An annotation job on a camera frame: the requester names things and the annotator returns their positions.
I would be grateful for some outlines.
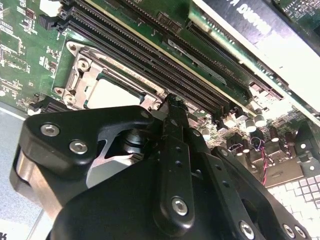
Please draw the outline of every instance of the integrated circuit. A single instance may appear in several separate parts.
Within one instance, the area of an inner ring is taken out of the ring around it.
[[[26,9],[25,15],[30,19],[34,19],[35,18],[35,12],[32,11],[31,9],[29,9],[29,8]]]

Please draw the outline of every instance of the motherboard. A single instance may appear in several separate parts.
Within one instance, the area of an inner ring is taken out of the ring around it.
[[[319,1],[273,3],[317,33]],[[296,156],[291,140],[316,114],[269,83],[295,95],[195,1],[0,0],[0,101],[25,115],[132,104],[152,112],[174,93],[209,147],[255,155],[277,139],[271,167]],[[251,162],[262,167],[261,157]]]

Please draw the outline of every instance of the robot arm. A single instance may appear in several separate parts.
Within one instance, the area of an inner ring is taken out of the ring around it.
[[[187,110],[170,94],[151,113],[124,106],[29,117],[11,184],[54,220],[49,240],[311,239],[233,155],[208,149]],[[134,153],[143,160],[88,189],[95,159]]]

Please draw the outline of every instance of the red wire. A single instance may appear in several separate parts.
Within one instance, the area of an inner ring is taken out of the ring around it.
[[[261,149],[261,157],[263,159],[263,180],[262,180],[262,184],[263,186],[266,185],[266,181],[267,181],[267,156],[265,153],[265,148],[263,147]]]

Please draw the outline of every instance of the metal screw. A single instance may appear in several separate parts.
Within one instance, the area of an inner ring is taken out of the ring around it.
[[[170,122],[175,125],[176,127],[178,126],[178,123],[174,120],[174,119],[171,119]]]
[[[44,124],[40,128],[41,133],[48,137],[55,137],[60,133],[60,129],[52,124]]]
[[[79,59],[76,63],[76,66],[83,72],[87,71],[90,68],[90,64],[85,59]]]
[[[304,233],[304,231],[301,230],[300,227],[298,226],[294,226],[295,230],[298,232],[298,234],[300,234],[301,237],[303,237],[304,239],[307,238],[306,234]]]
[[[146,118],[146,119],[149,118],[149,115],[148,115],[146,112],[144,112],[144,111],[141,112],[141,116],[144,117],[144,118]]]
[[[253,240],[255,238],[255,233],[252,228],[245,221],[239,222],[241,232],[246,236],[247,239]]]
[[[221,149],[221,153],[222,153],[223,155],[225,155],[225,156],[228,156],[228,152],[227,152],[226,150],[224,150],[224,149]]]
[[[173,210],[180,216],[185,216],[188,213],[187,204],[180,198],[172,199]]]
[[[88,151],[87,145],[80,140],[72,141],[69,145],[69,149],[75,154],[85,154]]]
[[[292,229],[287,224],[283,224],[283,228],[290,238],[294,239],[296,237],[294,231],[292,231]]]
[[[196,135],[197,137],[200,137],[200,132],[198,132],[197,130],[193,129],[193,134]]]

